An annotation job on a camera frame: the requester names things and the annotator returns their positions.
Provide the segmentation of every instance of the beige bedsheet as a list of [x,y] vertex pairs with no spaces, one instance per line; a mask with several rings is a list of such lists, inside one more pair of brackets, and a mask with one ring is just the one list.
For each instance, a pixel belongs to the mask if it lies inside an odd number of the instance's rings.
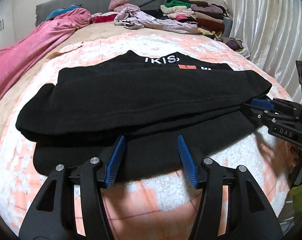
[[[43,59],[38,61],[22,78],[5,94],[5,96],[0,101],[0,139],[5,128],[7,119],[12,112],[12,109],[17,102],[19,96],[30,83],[32,78],[40,71],[43,63],[46,61],[47,57],[55,51],[59,51],[66,45],[74,44],[81,41],[94,41],[96,39],[108,38],[114,35],[120,35],[123,33],[135,33],[135,34],[163,34],[170,35],[173,37],[194,37],[195,35],[187,34],[177,34],[168,33],[161,30],[153,30],[148,28],[143,28],[141,30],[129,30],[121,26],[114,26],[113,23],[99,23],[91,24],[85,28],[76,31],[69,39],[64,41],[54,50],[49,52]],[[207,37],[201,36],[202,39],[210,40]]]

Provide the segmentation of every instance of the green folded cloth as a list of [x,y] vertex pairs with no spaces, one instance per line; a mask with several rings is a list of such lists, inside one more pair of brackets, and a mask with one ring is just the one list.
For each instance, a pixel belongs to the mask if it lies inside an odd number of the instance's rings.
[[174,6],[186,6],[187,8],[191,7],[190,3],[187,2],[180,2],[177,0],[172,0],[171,2],[167,2],[164,4],[166,7],[174,7]]
[[289,194],[293,196],[294,222],[296,223],[302,215],[302,185],[292,188]]

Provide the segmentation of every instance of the silver bolt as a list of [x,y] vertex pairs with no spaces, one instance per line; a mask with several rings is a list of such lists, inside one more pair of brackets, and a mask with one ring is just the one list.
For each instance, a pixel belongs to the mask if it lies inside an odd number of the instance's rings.
[[91,160],[90,160],[90,162],[92,163],[92,164],[96,164],[96,163],[98,163],[100,161],[100,159],[98,158],[98,157],[93,157]]
[[210,158],[205,158],[205,159],[204,159],[204,163],[210,165],[210,164],[213,163],[213,161],[212,161],[212,159],[210,159]]
[[241,172],[246,172],[246,171],[247,171],[247,168],[246,168],[244,165],[238,166],[238,169],[239,169]]
[[62,171],[64,169],[64,165],[63,164],[59,164],[56,166],[55,168],[57,171]]

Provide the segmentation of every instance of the white satin curtain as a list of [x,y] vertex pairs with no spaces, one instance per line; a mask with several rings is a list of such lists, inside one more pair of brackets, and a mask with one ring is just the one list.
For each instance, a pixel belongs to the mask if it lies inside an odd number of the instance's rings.
[[233,18],[231,37],[243,40],[250,60],[302,102],[296,60],[302,60],[301,0],[224,0]]

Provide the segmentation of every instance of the purple folded cloth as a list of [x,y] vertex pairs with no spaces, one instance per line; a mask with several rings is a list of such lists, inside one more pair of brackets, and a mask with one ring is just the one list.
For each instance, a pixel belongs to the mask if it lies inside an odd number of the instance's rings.
[[215,5],[212,5],[212,4],[209,4],[209,6],[207,6],[207,7],[200,7],[195,4],[192,4],[191,9],[192,9],[192,11],[201,11],[201,12],[216,13],[216,14],[223,13],[221,8],[219,8]]

